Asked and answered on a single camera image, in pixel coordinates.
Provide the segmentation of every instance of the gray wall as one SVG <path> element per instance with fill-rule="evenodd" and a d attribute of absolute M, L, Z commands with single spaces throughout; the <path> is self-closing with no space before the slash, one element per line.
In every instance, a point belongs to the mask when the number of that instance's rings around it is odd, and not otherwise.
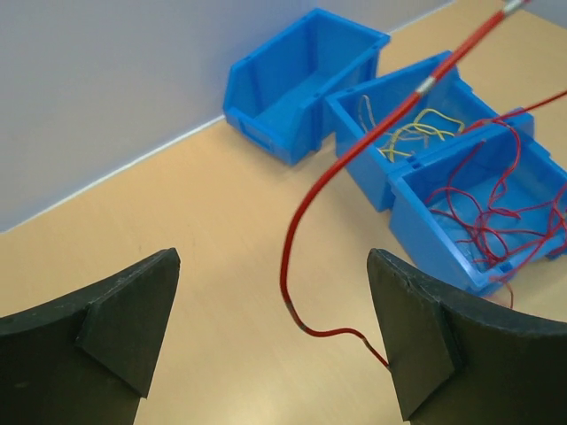
<path fill-rule="evenodd" d="M 567 0 L 536 0 L 527 10 L 567 28 Z"/>
<path fill-rule="evenodd" d="M 444 2 L 319 5 L 391 29 Z M 315 4 L 0 1 L 0 231 L 219 116 L 229 65 Z"/>

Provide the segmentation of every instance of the tangled red wires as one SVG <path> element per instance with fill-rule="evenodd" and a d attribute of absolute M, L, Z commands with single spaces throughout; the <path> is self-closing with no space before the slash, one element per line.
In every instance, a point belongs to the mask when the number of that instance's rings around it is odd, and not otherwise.
<path fill-rule="evenodd" d="M 464 56 L 466 56 L 478 43 L 480 43 L 492 30 L 498 27 L 507 17 L 511 16 L 514 12 L 518 11 L 524 5 L 530 3 L 530 0 L 512 0 L 506 3 L 501 10 L 497 11 L 491 16 L 483 25 L 481 25 L 469 38 L 467 38 L 461 46 L 459 46 L 447 59 L 445 59 L 400 106 L 398 106 L 392 113 L 390 113 L 382 122 L 368 132 L 353 148 L 351 148 L 343 157 L 339 158 L 313 185 L 306 196 L 299 204 L 298 209 L 293 214 L 290 226 L 285 237 L 282 253 L 282 264 L 280 269 L 280 291 L 282 293 L 283 301 L 285 302 L 291 317 L 295 323 L 310 336 L 327 337 L 342 334 L 350 334 L 357 336 L 362 340 L 366 347 L 372 354 L 388 368 L 388 362 L 380 355 L 369 343 L 368 339 L 358 330 L 352 328 L 338 328 L 332 330 L 315 330 L 306 325 L 299 317 L 288 291 L 287 277 L 291 257 L 291 247 L 293 245 L 293 238 L 299 226 L 301 218 L 305 214 L 307 208 L 311 205 L 318 193 L 326 186 L 326 184 L 340 171 L 346 164 L 352 161 L 358 154 L 360 154 L 367 146 L 373 143 L 379 136 L 383 135 L 392 126 L 394 126 L 400 119 L 402 119 L 419 100 L 427 94 L 437 81 L 442 79 L 447 72 L 453 68 Z"/>
<path fill-rule="evenodd" d="M 459 226 L 464 228 L 466 232 L 469 234 L 469 239 L 461 239 L 456 241 L 457 243 L 473 243 L 478 251 L 481 254 L 480 259 L 474 259 L 474 263 L 481 263 L 483 264 L 486 270 L 492 269 L 498 265 L 505 263 L 506 261 L 512 259 L 515 255 L 525 252 L 526 250 L 533 247 L 532 251 L 515 267 L 509 267 L 509 270 L 505 271 L 502 275 L 495 275 L 492 277 L 493 282 L 502 282 L 508 288 L 510 292 L 510 308 L 514 306 L 514 292 L 509 286 L 509 279 L 517 273 L 517 271 L 523 267 L 525 264 L 530 262 L 537 254 L 540 252 L 544 244 L 552 239 L 553 237 L 557 236 L 560 232 L 563 232 L 563 244 L 556 248 L 555 250 L 551 251 L 549 255 L 554 255 L 555 253 L 564 251 L 567 248 L 567 224 L 565 221 L 564 213 L 560 212 L 559 208 L 559 201 L 561 200 L 563 193 L 567 189 L 567 185 L 564 185 L 554 199 L 544 202 L 538 205 L 529 205 L 522 208 L 518 208 L 516 210 L 510 210 L 504 207 L 496 207 L 494 206 L 498 201 L 502 200 L 508 191 L 508 184 L 507 179 L 517 170 L 521 153 L 522 153 L 522 142 L 520 139 L 520 135 L 518 132 L 511 127 L 509 124 L 504 122 L 502 119 L 494 119 L 488 122 L 493 122 L 495 124 L 504 126 L 507 128 L 511 134 L 514 136 L 515 145 L 516 145 L 516 154 L 514 160 L 512 161 L 511 165 L 506 167 L 506 169 L 502 172 L 500 178 L 494 184 L 492 191 L 488 197 L 486 202 L 486 209 L 483 209 L 478 202 L 478 200 L 473 197 L 470 193 L 458 189 L 454 186 L 453 182 L 455 176 L 462 171 L 462 169 L 469 163 L 477 154 L 478 151 L 483 147 L 485 141 L 478 143 L 471 152 L 464 158 L 464 160 L 453 170 L 453 172 L 449 175 L 447 185 L 434 190 L 428 198 L 424 201 L 426 205 L 430 204 L 431 201 L 439 194 L 444 192 L 446 195 L 447 200 L 447 208 L 448 211 L 442 211 L 437 208 L 430 208 L 430 211 L 435 214 L 442 215 L 444 217 L 449 218 L 450 220 L 454 220 Z M 477 218 L 472 223 L 467 223 L 461 219 L 459 214 L 454 208 L 453 203 L 453 196 L 461 196 L 466 197 L 472 204 L 475 205 L 476 210 L 478 211 Z M 490 219 L 498 219 L 498 218 L 508 218 L 512 219 L 515 222 L 518 222 L 522 219 L 523 213 L 534 212 L 537 210 L 542 209 L 549 209 L 548 215 L 548 227 L 545 233 L 538 232 L 535 229 L 521 229 L 521 228 L 492 228 L 489 226 Z M 529 235 L 534 236 L 532 240 L 529 242 L 525 242 L 511 250 L 505 241 L 505 236 L 510 235 Z M 494 236 L 493 240 L 497 241 L 500 245 L 500 250 L 503 251 L 503 254 L 499 254 L 495 251 L 493 247 L 490 246 L 488 241 L 488 236 Z"/>

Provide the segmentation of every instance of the tangled yellow wires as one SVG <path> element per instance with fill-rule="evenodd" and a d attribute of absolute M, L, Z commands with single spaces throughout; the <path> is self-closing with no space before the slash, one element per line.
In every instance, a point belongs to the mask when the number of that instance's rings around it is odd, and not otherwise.
<path fill-rule="evenodd" d="M 364 118 L 362 116 L 363 104 L 366 105 L 366 110 L 370 124 L 372 125 L 372 127 L 375 127 L 376 121 L 374 120 L 372 105 L 370 103 L 370 98 L 368 95 L 362 95 L 361 101 L 359 102 L 359 106 L 358 106 L 359 122 L 361 123 L 364 132 L 368 133 L 369 129 L 366 127 Z M 435 109 L 426 108 L 417 114 L 413 122 L 410 122 L 405 126 L 398 128 L 393 133 L 386 133 L 387 135 L 390 136 L 390 140 L 383 147 L 378 148 L 380 153 L 382 153 L 382 155 L 388 158 L 391 162 L 395 162 L 396 155 L 400 155 L 402 157 L 411 157 L 414 154 L 414 152 L 404 152 L 397 150 L 396 144 L 398 142 L 423 140 L 424 148 L 428 148 L 430 135 L 436 135 L 442 142 L 446 140 L 446 136 L 454 137 L 455 133 L 451 131 L 440 130 L 434 126 L 430 126 L 429 124 L 423 124 L 422 122 L 420 122 L 423 119 L 423 117 L 428 113 L 435 113 L 444 120 L 458 124 L 459 128 L 457 130 L 457 133 L 461 133 L 465 128 L 464 122 L 460 120 L 456 120 L 451 117 L 447 117 L 444 113 L 439 112 Z"/>

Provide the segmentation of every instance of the wall baseboard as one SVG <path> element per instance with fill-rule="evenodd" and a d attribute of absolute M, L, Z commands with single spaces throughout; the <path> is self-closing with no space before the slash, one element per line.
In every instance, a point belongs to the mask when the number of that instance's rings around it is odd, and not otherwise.
<path fill-rule="evenodd" d="M 130 167 L 135 166 L 136 164 L 139 164 L 142 161 L 145 161 L 147 158 L 152 157 L 153 155 L 173 146 L 174 144 L 177 144 L 185 139 L 187 139 L 188 137 L 195 135 L 196 133 L 203 131 L 206 128 L 211 127 L 212 125 L 216 124 L 217 122 L 219 122 L 220 120 L 224 120 L 224 115 L 221 115 L 219 117 L 216 117 L 208 122 L 206 122 L 205 124 L 203 124 L 202 126 L 199 126 L 197 128 L 193 128 L 192 130 L 188 131 L 187 133 L 184 133 L 182 135 L 177 136 L 175 139 L 164 143 L 160 146 L 158 146 L 156 149 L 149 151 L 147 153 L 145 153 L 144 155 L 142 155 L 141 157 L 138 157 L 136 159 L 134 159 L 133 161 L 130 161 L 129 163 L 125 164 L 124 166 L 121 166 L 119 168 L 117 168 L 116 170 L 112 171 L 111 173 L 104 175 L 103 177 L 93 181 L 92 183 L 88 184 L 87 186 L 76 190 L 75 192 L 73 192 L 71 195 L 69 195 L 68 197 L 64 197 L 63 199 L 61 199 L 60 201 L 56 202 L 53 205 L 48 206 L 47 208 L 41 210 L 40 212 L 38 212 L 37 214 L 34 214 L 33 216 L 31 216 L 28 219 L 25 219 L 24 221 L 22 221 L 21 223 L 18 223 L 16 226 L 12 227 L 12 228 L 7 228 L 6 230 L 2 230 L 0 231 L 0 235 L 2 233 L 6 233 L 9 232 L 10 230 L 21 226 L 22 224 L 27 223 L 28 221 L 31 221 L 33 219 L 35 219 L 36 217 L 47 213 L 48 211 L 51 211 L 54 208 L 57 208 L 58 206 L 64 204 L 65 202 L 69 201 L 70 199 L 73 199 L 74 197 L 78 197 L 81 193 L 86 192 L 89 189 L 94 188 L 95 186 L 97 186 L 98 184 L 105 182 L 108 179 L 111 179 L 112 177 L 114 177 L 116 174 L 120 174 L 125 170 L 128 170 Z"/>

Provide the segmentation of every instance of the red cable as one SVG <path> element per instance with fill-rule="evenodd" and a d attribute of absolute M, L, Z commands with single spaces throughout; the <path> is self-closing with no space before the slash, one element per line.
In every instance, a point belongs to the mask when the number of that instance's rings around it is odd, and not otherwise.
<path fill-rule="evenodd" d="M 529 0 L 524 0 L 521 5 L 529 3 Z M 313 187 L 307 192 L 303 198 L 297 211 L 293 214 L 290 226 L 288 227 L 283 244 L 282 264 L 280 269 L 280 291 L 282 292 L 283 301 L 285 302 L 291 317 L 295 320 L 296 324 L 308 335 L 315 337 L 336 336 L 342 334 L 351 334 L 357 336 L 362 340 L 366 347 L 374 354 L 374 356 L 387 368 L 388 362 L 380 353 L 378 353 L 368 339 L 358 330 L 352 328 L 338 328 L 332 330 L 315 330 L 308 327 L 298 316 L 295 307 L 291 301 L 290 293 L 288 291 L 287 277 L 290 265 L 291 247 L 293 245 L 293 238 L 298 229 L 299 222 L 305 214 L 307 208 L 325 187 L 325 185 L 340 171 L 346 164 L 352 161 L 358 154 L 360 154 L 367 146 L 373 143 L 379 136 L 383 135 L 388 129 L 395 125 L 401 118 L 403 118 L 422 98 L 422 96 L 431 89 L 436 81 L 440 80 L 445 74 L 456 65 L 459 60 L 466 56 L 480 41 L 482 41 L 493 29 L 505 20 L 512 12 L 509 11 L 507 15 L 504 9 L 496 12 L 489 18 L 482 26 L 480 26 L 465 42 L 455 50 L 447 59 L 445 59 L 431 74 L 433 81 L 430 79 L 424 83 L 431 85 L 421 86 L 414 93 L 412 93 L 400 106 L 398 106 L 392 113 L 390 113 L 382 122 L 374 127 L 367 133 L 355 146 L 353 146 L 343 157 L 339 158 L 323 175 L 317 180 Z"/>
<path fill-rule="evenodd" d="M 528 106 L 527 108 L 520 108 L 517 111 L 508 112 L 508 113 L 505 113 L 504 115 L 501 115 L 501 116 L 496 117 L 496 118 L 479 120 L 477 122 L 474 122 L 473 124 L 471 124 L 470 126 L 465 128 L 461 132 L 461 134 L 468 133 L 468 132 L 474 130 L 475 128 L 482 127 L 482 126 L 484 126 L 484 125 L 486 125 L 490 122 L 495 122 L 496 120 L 507 120 L 509 118 L 516 117 L 516 116 L 521 115 L 523 113 L 533 111 L 534 109 L 541 108 L 541 106 L 545 106 L 546 104 L 550 104 L 550 103 L 554 102 L 555 100 L 558 100 L 558 99 L 560 99 L 564 96 L 567 96 L 567 89 L 557 93 L 556 95 L 553 95 L 552 97 L 548 97 L 547 99 L 544 99 L 544 100 L 538 102 L 537 104 L 532 104 L 532 105 Z"/>

